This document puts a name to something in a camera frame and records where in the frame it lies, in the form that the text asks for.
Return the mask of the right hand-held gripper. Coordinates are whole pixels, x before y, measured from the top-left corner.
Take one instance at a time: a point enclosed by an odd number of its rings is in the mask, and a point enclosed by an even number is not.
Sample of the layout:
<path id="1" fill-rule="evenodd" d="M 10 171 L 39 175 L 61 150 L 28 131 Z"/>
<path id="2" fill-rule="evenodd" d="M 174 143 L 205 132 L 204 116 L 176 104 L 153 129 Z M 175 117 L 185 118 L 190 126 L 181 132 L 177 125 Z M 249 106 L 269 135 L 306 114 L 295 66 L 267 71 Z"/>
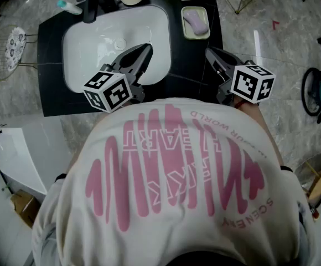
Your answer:
<path id="1" fill-rule="evenodd" d="M 258 104 L 267 100 L 276 75 L 253 62 L 244 63 L 237 56 L 219 49 L 206 48 L 205 57 L 220 77 L 217 100 L 228 105 L 235 95 Z"/>

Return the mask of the pale green soap dish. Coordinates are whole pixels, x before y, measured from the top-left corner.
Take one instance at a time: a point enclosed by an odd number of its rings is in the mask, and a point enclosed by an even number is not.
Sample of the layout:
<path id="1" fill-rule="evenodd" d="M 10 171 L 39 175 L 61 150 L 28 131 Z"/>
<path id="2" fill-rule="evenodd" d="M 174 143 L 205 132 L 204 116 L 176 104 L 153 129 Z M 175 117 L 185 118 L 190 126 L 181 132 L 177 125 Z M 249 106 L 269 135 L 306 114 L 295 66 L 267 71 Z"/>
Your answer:
<path id="1" fill-rule="evenodd" d="M 198 14 L 200 15 L 200 18 L 203 20 L 203 22 L 208 26 L 208 32 L 203 35 L 195 35 L 190 24 L 184 19 L 184 12 L 187 10 L 196 10 Z M 183 7 L 181 10 L 181 17 L 182 17 L 182 27 L 183 27 L 183 34 L 186 39 L 189 40 L 203 40 L 208 39 L 210 37 L 210 24 L 208 20 L 207 11 L 204 7 L 191 7 L 186 6 Z"/>

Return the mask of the cardboard box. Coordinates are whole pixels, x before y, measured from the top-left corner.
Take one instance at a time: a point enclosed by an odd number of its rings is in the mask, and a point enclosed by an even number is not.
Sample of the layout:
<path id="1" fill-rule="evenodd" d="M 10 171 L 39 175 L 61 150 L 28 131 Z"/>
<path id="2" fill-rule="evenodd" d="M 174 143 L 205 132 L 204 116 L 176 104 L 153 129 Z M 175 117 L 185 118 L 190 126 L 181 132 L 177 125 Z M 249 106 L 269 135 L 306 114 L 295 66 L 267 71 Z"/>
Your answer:
<path id="1" fill-rule="evenodd" d="M 39 201 L 30 193 L 19 190 L 11 196 L 11 203 L 16 214 L 32 229 L 40 209 Z"/>

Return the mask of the person's right forearm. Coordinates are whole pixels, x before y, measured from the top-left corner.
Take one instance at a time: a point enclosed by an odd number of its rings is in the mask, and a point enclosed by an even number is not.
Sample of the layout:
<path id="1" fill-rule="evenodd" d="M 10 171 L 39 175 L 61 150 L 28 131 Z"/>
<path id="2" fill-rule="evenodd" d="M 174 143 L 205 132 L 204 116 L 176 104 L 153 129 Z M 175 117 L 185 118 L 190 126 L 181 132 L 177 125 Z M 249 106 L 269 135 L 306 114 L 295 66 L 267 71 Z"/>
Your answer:
<path id="1" fill-rule="evenodd" d="M 243 99 L 242 97 L 235 95 L 234 96 L 234 107 L 235 107 L 235 104 L 238 103 L 242 99 Z M 269 128 L 264 120 L 264 117 L 263 117 L 258 105 L 247 101 L 247 103 L 243 104 L 238 110 L 242 111 L 243 113 L 245 113 L 246 115 L 248 115 L 249 117 L 254 119 L 265 130 L 265 132 L 268 135 L 268 137 L 272 143 L 272 146 L 275 150 L 278 162 L 281 166 L 283 166 L 284 165 L 283 158 L 279 152 L 279 149 L 275 143 L 274 138 L 272 137 L 272 135 L 269 131 Z"/>

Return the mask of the white t-shirt pink print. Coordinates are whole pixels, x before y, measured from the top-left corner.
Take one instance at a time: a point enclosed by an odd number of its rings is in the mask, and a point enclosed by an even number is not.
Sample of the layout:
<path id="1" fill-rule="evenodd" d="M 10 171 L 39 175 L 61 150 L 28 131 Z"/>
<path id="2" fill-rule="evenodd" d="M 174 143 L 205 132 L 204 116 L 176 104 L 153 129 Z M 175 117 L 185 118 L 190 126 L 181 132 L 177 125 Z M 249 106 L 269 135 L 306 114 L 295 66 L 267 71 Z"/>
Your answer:
<path id="1" fill-rule="evenodd" d="M 103 116 L 46 195 L 36 266 L 310 266 L 314 222 L 265 130 L 161 99 Z"/>

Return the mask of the purple soap bar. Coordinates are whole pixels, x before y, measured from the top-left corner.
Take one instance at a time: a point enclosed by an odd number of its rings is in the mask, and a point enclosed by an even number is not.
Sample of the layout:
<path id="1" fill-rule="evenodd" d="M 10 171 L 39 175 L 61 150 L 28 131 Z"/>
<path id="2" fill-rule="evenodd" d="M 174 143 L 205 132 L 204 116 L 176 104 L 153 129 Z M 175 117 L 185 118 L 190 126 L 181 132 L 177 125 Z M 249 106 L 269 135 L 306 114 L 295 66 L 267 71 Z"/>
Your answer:
<path id="1" fill-rule="evenodd" d="M 208 26 L 203 22 L 196 10 L 187 10 L 183 16 L 190 24 L 195 35 L 203 35 L 208 32 Z"/>

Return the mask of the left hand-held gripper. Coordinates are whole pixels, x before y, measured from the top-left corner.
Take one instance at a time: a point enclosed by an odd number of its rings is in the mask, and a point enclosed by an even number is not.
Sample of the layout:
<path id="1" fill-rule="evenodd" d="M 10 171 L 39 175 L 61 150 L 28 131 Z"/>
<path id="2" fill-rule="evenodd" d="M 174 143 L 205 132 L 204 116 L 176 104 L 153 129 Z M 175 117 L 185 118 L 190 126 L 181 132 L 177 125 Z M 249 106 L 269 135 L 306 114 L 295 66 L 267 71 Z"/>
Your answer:
<path id="1" fill-rule="evenodd" d="M 146 72 L 153 55 L 144 43 L 120 54 L 115 64 L 104 64 L 83 86 L 89 104 L 103 112 L 114 112 L 125 103 L 141 103 L 145 93 L 138 79 Z"/>

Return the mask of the white sink basin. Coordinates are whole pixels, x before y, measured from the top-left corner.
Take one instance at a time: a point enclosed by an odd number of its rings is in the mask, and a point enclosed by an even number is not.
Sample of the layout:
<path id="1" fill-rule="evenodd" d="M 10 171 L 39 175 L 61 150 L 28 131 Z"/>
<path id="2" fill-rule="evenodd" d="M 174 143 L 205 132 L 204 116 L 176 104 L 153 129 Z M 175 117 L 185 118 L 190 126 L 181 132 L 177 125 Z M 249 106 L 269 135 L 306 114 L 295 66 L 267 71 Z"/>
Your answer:
<path id="1" fill-rule="evenodd" d="M 141 85 L 161 81 L 171 65 L 168 17 L 156 6 L 127 8 L 97 17 L 90 24 L 70 27 L 63 39 L 64 79 L 69 89 L 81 93 L 83 85 L 103 64 L 110 64 L 134 46 L 149 43 L 153 55 Z"/>

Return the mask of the wooden vanity cabinet black top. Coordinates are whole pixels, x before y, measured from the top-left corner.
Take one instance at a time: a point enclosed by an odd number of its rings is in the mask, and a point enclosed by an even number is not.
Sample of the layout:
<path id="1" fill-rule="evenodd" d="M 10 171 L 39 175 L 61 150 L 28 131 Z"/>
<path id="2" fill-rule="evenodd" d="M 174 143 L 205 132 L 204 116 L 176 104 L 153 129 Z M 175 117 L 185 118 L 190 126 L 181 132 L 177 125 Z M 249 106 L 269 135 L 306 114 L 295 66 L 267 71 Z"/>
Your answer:
<path id="1" fill-rule="evenodd" d="M 222 48 L 222 34 L 216 0 L 142 0 L 134 7 L 156 6 L 168 17 L 171 65 L 159 82 L 143 85 L 146 101 L 164 98 L 191 98 L 215 101 L 215 73 L 205 59 L 207 47 Z M 183 7 L 204 7 L 210 24 L 210 37 L 189 40 L 184 37 L 181 10 Z M 83 22 L 82 15 L 61 12 L 40 24 L 38 29 L 38 81 L 45 116 L 60 116 L 94 112 L 83 92 L 69 89 L 64 79 L 63 39 L 67 30 Z"/>

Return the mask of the white lotion bottle teal cap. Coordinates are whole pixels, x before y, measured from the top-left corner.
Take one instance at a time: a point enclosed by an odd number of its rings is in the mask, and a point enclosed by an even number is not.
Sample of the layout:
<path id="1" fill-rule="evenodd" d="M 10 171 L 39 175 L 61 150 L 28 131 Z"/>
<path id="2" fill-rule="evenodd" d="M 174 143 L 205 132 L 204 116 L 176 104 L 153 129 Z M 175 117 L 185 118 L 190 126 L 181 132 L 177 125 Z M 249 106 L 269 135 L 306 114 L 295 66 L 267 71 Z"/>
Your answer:
<path id="1" fill-rule="evenodd" d="M 57 6 L 73 15 L 80 15 L 82 13 L 82 9 L 80 7 L 63 0 L 58 0 Z"/>

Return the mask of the floral seat cushion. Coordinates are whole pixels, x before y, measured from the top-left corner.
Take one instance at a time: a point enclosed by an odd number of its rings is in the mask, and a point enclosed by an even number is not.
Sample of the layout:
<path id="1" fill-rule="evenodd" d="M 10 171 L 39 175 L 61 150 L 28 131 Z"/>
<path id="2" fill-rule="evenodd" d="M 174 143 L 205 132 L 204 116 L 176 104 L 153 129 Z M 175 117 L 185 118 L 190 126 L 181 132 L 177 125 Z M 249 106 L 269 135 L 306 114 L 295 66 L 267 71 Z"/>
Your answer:
<path id="1" fill-rule="evenodd" d="M 10 32 L 6 43 L 6 65 L 9 72 L 12 72 L 20 62 L 25 45 L 27 43 L 27 36 L 21 27 L 15 27 Z"/>

